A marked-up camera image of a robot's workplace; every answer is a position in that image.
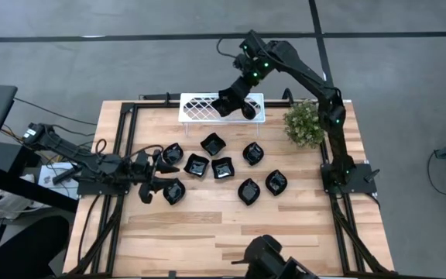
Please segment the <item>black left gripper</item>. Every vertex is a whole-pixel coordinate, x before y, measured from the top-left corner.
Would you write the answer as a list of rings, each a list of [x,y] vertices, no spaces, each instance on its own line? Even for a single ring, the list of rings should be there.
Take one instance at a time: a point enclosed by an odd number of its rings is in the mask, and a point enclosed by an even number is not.
[[[151,192],[163,191],[163,197],[170,205],[175,205],[180,200],[180,181],[177,178],[154,177],[159,171],[161,174],[179,172],[180,169],[169,165],[162,158],[161,150],[153,152],[153,167],[139,168],[130,166],[124,170],[124,183],[127,185],[142,183],[139,189],[139,197],[145,204],[150,204],[153,198]]]

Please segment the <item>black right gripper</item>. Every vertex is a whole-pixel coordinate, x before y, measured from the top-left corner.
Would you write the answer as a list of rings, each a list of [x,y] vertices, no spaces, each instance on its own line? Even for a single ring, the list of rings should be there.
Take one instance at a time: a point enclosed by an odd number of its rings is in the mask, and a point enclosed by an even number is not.
[[[211,103],[211,107],[221,116],[230,115],[234,109],[239,109],[245,114],[245,97],[251,89],[259,84],[261,77],[257,73],[244,74],[238,77],[229,88],[225,91],[232,96],[228,98],[228,94],[223,91],[218,92],[218,98]]]

